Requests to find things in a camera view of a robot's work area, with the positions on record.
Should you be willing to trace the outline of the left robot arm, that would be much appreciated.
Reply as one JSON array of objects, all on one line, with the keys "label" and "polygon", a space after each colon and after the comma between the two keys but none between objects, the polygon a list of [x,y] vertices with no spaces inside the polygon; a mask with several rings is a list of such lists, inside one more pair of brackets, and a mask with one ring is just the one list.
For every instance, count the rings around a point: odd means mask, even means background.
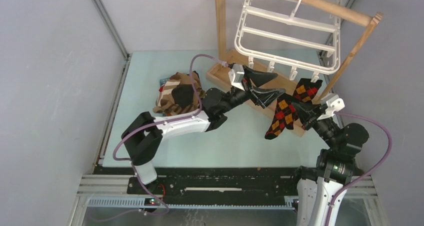
[{"label": "left robot arm", "polygon": [[230,90],[208,89],[199,111],[167,117],[153,117],[148,111],[141,113],[121,135],[129,160],[140,179],[138,187],[145,194],[156,192],[158,175],[153,158],[162,141],[189,133],[213,131],[227,120],[225,113],[247,101],[267,108],[286,92],[283,88],[261,88],[276,77],[273,72],[256,71],[233,63],[228,72]]}]

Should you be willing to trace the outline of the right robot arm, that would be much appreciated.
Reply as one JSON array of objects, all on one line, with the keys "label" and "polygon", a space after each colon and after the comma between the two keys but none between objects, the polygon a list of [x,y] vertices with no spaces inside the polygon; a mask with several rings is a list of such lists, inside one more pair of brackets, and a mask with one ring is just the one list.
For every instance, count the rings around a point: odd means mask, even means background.
[{"label": "right robot arm", "polygon": [[305,130],[314,129],[328,145],[317,157],[315,168],[300,166],[291,180],[298,195],[298,226],[333,226],[347,186],[356,168],[355,157],[369,139],[358,123],[340,128],[331,118],[322,119],[326,106],[301,101],[291,103]]}]

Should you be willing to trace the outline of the red black argyle sock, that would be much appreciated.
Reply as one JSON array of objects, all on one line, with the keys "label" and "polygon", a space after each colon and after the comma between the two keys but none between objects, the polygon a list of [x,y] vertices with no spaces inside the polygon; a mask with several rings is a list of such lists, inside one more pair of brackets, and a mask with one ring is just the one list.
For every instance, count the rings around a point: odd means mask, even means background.
[{"label": "red black argyle sock", "polygon": [[310,78],[301,78],[293,91],[292,96],[304,103],[312,103],[321,88],[323,81],[318,79],[312,82]]}]

